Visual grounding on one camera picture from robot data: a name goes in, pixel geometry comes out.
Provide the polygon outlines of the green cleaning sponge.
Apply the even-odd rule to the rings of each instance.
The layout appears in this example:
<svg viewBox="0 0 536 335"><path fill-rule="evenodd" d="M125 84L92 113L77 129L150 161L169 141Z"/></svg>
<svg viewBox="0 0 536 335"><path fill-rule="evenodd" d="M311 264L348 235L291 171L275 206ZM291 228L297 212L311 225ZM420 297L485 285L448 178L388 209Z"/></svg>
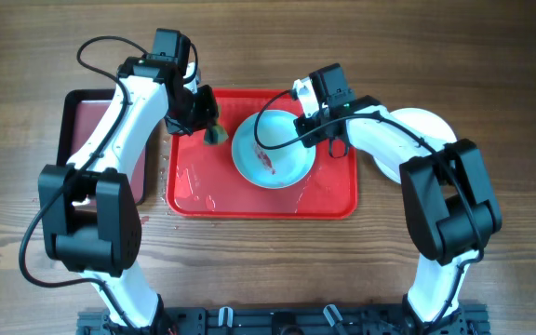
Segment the green cleaning sponge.
<svg viewBox="0 0 536 335"><path fill-rule="evenodd" d="M220 145L226 142L228 138L229 135L225 128L216 123L206 128L204 134L204 143L206 145Z"/></svg>

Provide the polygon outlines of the mint plate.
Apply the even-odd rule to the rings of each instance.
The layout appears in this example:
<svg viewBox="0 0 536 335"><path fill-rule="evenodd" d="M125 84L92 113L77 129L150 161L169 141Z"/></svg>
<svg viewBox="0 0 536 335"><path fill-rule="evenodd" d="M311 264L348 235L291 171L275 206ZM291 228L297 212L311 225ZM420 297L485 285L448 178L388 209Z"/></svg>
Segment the mint plate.
<svg viewBox="0 0 536 335"><path fill-rule="evenodd" d="M457 140L454 131L444 119L421 108L401 108L382 116L385 121L393 121L414 136L424 139L437 151L445 144ZM399 166L414 156L427 156L430 151L402 129L385 121L370 122L369 134L373 140L368 143L375 146L375 151L370 151L370 154L378 169L388 179L400 183Z"/></svg>
<svg viewBox="0 0 536 335"><path fill-rule="evenodd" d="M282 189L301 181L314 165L316 148L306 148L296 141L273 149L298 137L293 124L297 115L267 110L255 127L257 116L248 117L234 134L232 158L238 172L265 189Z"/></svg>

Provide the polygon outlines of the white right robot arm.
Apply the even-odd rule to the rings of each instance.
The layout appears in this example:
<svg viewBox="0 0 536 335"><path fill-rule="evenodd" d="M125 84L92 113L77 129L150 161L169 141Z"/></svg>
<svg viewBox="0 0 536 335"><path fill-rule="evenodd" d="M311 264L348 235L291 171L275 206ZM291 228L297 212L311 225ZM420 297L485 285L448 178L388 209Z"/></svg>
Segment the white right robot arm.
<svg viewBox="0 0 536 335"><path fill-rule="evenodd" d="M343 79L298 79L291 95L303 110L296 128L304 145L340 138L396 174L409 235L420 253L406 296L408 313L420 331L449 322L466 271L482 261L490 237L502 227L476 145L428 136L370 96L356 98Z"/></svg>

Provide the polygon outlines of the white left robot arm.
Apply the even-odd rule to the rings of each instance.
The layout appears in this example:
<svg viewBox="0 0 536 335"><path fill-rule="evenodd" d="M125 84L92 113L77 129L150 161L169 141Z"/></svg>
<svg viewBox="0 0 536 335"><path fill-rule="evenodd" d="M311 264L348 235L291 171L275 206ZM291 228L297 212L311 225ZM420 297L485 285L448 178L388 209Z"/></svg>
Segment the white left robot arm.
<svg viewBox="0 0 536 335"><path fill-rule="evenodd" d="M118 81L105 114L84 145L38 179L48 257L95 287L109 312L107 328L124 334L168 334L172 322L137 256L141 218L130 182L156 124L176 133L208 130L218 121L210 86L130 75Z"/></svg>

